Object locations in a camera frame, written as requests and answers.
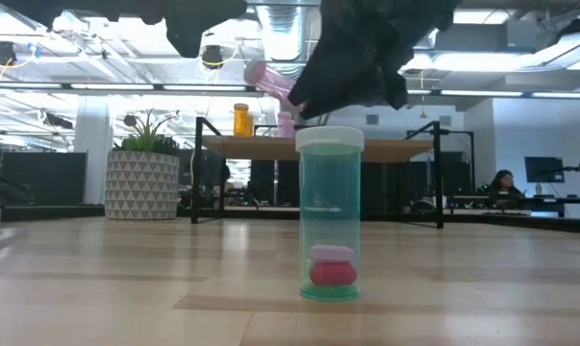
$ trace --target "potted plant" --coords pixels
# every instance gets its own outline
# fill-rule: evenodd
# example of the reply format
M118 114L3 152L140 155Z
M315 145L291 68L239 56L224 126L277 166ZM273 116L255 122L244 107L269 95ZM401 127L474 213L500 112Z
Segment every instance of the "potted plant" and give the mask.
M137 135L123 139L108 155L106 217L122 220L167 220L176 217L179 146L157 131L172 117L155 123L153 110L146 122L134 115L124 123Z

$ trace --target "wooden floor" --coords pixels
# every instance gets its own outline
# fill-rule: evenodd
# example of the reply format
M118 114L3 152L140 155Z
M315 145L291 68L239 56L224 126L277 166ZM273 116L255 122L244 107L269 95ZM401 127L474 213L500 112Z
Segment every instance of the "wooden floor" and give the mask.
M0 346L580 346L580 235L366 223L361 298L298 294L294 221L0 229Z

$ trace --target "yellow bottle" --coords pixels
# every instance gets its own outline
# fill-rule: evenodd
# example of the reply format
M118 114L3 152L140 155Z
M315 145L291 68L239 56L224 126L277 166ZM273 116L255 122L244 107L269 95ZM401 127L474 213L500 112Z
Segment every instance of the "yellow bottle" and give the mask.
M234 136L253 136L253 117L249 114L248 105L234 105Z

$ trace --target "person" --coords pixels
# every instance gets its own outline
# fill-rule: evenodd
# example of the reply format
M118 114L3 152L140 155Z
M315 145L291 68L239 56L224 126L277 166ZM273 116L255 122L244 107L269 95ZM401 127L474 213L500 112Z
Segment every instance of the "person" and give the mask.
M524 198L524 194L514 186L514 174L507 169L497 172L491 183L491 199L499 207L511 207Z

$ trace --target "pink object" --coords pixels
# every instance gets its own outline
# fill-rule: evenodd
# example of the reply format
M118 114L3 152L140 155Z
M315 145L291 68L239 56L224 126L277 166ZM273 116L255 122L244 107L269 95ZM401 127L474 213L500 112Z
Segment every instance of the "pink object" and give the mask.
M309 271L311 282L318 286L351 285L357 277L350 263L317 263Z
M293 138L293 120L291 120L291 114L286 111L279 112L277 136L282 138Z
M296 81L282 76L266 62L251 61L244 69L244 81L276 98L282 105L302 111L302 106L296 107L288 100L288 95Z
M316 245L310 250L315 263L350 263L354 260L354 250L346 246Z

